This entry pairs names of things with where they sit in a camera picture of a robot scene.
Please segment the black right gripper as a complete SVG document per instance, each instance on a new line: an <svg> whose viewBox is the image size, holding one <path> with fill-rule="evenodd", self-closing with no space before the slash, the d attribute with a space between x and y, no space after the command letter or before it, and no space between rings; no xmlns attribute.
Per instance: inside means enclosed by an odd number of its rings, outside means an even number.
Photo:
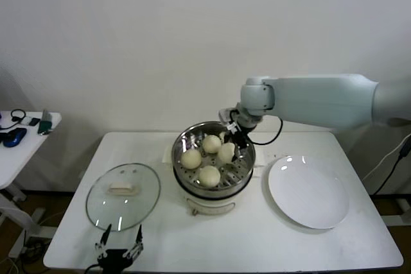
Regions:
<svg viewBox="0 0 411 274"><path fill-rule="evenodd" d="M235 143L234 155L232 161L242 159L247 154L248 145L252 144L248 134L254 130L254 127L248 128L239 125L238 123L232 123L232 132L224 132L224 143Z"/></svg>

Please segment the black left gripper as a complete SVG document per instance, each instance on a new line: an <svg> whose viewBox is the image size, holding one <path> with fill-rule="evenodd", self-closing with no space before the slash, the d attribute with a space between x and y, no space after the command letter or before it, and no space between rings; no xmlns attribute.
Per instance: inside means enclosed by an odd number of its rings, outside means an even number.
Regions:
<svg viewBox="0 0 411 274"><path fill-rule="evenodd" d="M133 260L136 260L144 250L142 225L139 226L135 243L131 249L108 249L106 250L112 225L109 224L104 231L100 241L94 245L97 255L97 263L102 269L102 274L121 274L124 269L129 268Z"/></svg>

